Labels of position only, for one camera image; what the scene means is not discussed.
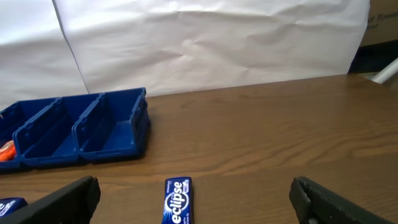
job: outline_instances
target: white backdrop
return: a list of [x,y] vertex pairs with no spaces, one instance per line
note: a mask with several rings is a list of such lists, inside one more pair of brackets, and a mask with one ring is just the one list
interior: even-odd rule
[[[144,86],[148,95],[161,95],[346,73],[369,11],[369,0],[55,2],[81,80],[65,41],[60,40],[55,13],[41,7],[28,12],[33,17],[51,15],[35,26],[47,22],[52,35],[41,32],[36,38],[41,44],[32,50],[24,46],[31,42],[31,33],[23,43],[10,38],[1,46],[27,53],[0,62],[2,79],[13,80],[1,90],[2,96],[16,100],[79,94],[84,92],[82,81],[90,93]],[[6,23],[17,29],[25,25]],[[3,49],[0,54],[3,60]],[[4,69],[9,62],[13,64]]]

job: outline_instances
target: wooden table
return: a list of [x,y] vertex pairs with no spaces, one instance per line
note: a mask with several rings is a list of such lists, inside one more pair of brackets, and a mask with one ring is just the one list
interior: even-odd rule
[[398,98],[334,76],[148,98],[138,161],[0,176],[0,197],[33,202],[85,175],[102,196],[92,223],[162,221],[164,180],[189,175],[196,224],[298,223],[288,192],[305,175],[398,222]]

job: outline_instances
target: blue package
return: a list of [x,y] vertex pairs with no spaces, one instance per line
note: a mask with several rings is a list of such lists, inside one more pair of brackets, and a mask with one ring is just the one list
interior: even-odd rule
[[26,205],[27,202],[25,199],[19,197],[0,199],[0,218],[15,212]]
[[166,180],[162,224],[193,224],[191,177]]

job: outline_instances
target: brown cardboard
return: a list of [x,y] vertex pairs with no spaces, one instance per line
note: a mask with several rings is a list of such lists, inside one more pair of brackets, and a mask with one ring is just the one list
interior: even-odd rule
[[398,0],[371,0],[361,46],[398,39]]

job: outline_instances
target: blue plastic container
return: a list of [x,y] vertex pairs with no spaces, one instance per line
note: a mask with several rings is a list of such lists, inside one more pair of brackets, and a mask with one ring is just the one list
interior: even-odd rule
[[88,161],[140,156],[149,125],[145,88],[101,93],[73,130],[79,154]]
[[75,163],[72,127],[98,94],[54,98],[13,134],[21,162],[30,167]]
[[[33,117],[37,112],[49,105],[51,99],[18,101],[0,112],[0,146],[12,140],[12,134],[22,126],[25,121]],[[0,162],[0,170],[18,169],[20,166],[20,154],[17,152],[11,161]]]

